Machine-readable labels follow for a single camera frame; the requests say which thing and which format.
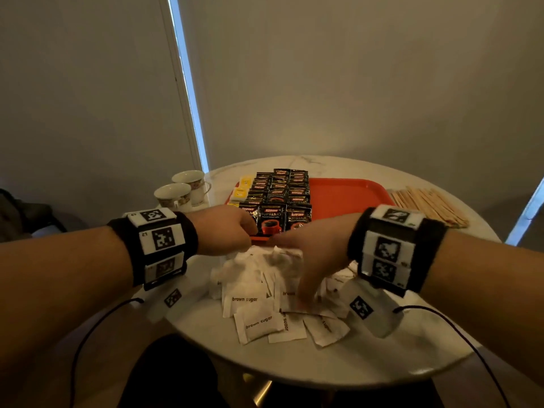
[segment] wire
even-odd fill
[[[429,311],[429,312],[432,312],[433,314],[435,315],[438,315],[440,316],[443,320],[445,320],[449,326],[451,326],[453,328],[453,330],[455,332],[457,332],[457,334],[463,338],[465,340],[465,342],[468,344],[468,346],[470,346],[472,348],[472,350],[474,351],[474,353],[478,356],[478,358],[480,358],[480,361],[482,364],[484,364],[484,367],[485,369],[487,370],[487,372],[489,373],[489,375],[491,376],[491,379],[493,379],[493,382],[495,383],[495,385],[497,386],[497,389],[499,390],[500,392],[500,396],[503,397],[503,400],[504,400],[504,404],[507,406],[507,408],[511,408],[510,407],[510,403],[508,402],[508,399],[507,399],[507,396],[504,394],[504,391],[503,389],[501,388],[500,384],[499,384],[499,381],[497,381],[497,378],[495,377],[495,375],[493,374],[493,371],[491,370],[491,368],[489,367],[489,365],[485,362],[485,359],[484,357],[481,356],[480,352],[478,352],[478,350],[476,349],[476,347],[466,338],[465,335],[463,335],[461,333],[461,331],[459,331],[459,329],[457,329],[457,327],[453,324],[452,321],[450,321],[448,318],[446,318],[444,315],[442,315],[440,312],[438,311],[435,311],[434,309],[432,308],[428,308],[426,306],[420,306],[420,305],[406,305],[406,306],[399,306],[398,308],[395,308],[393,309],[393,313],[399,313],[400,311],[403,311],[405,309],[425,309],[426,311]]]
[[[123,301],[123,302],[119,303],[113,309],[110,309],[108,312],[105,313],[105,315],[103,317],[101,317],[99,319],[99,321],[97,323],[94,324],[94,326],[89,330],[89,332],[87,332],[87,335],[85,335],[85,337],[83,338],[83,340],[81,341],[81,343],[77,347],[76,354],[73,356],[72,370],[70,371],[70,408],[73,408],[73,405],[76,402],[76,368],[77,368],[77,360],[79,358],[79,354],[81,353],[81,350],[83,349],[83,346],[85,345],[85,342],[87,342],[87,339],[89,339],[89,336],[91,336],[91,334],[94,332],[94,330],[96,328],[98,328],[98,326],[105,320],[105,318],[107,318],[112,313],[117,311],[117,309],[119,309],[120,307],[125,306],[127,303],[131,303],[131,302],[144,303],[144,300],[139,298],[139,297],[135,297],[133,299],[127,299],[126,301]]]

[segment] black pants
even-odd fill
[[[319,391],[274,383],[264,408],[321,407]],[[370,391],[337,392],[331,408],[385,408],[409,404],[444,408],[432,380]],[[147,347],[132,369],[120,408],[228,408],[217,391],[217,373],[206,353],[177,334]]]

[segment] red tray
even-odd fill
[[[394,206],[389,193],[382,185],[365,179],[310,178],[309,195],[312,204],[312,220],[364,212],[371,206]],[[262,242],[268,238],[252,236],[251,240]]]

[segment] beige wall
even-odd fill
[[[544,176],[544,0],[180,0],[210,168],[328,154],[477,209]]]
[[[193,160],[159,0],[0,1],[0,187],[94,226]]]

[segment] cup handle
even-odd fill
[[[212,190],[212,184],[209,183],[209,182],[206,182],[206,181],[204,181],[204,184],[208,184],[208,185],[209,185],[208,190],[204,192],[204,194],[206,194],[207,192],[209,192],[210,190]]]

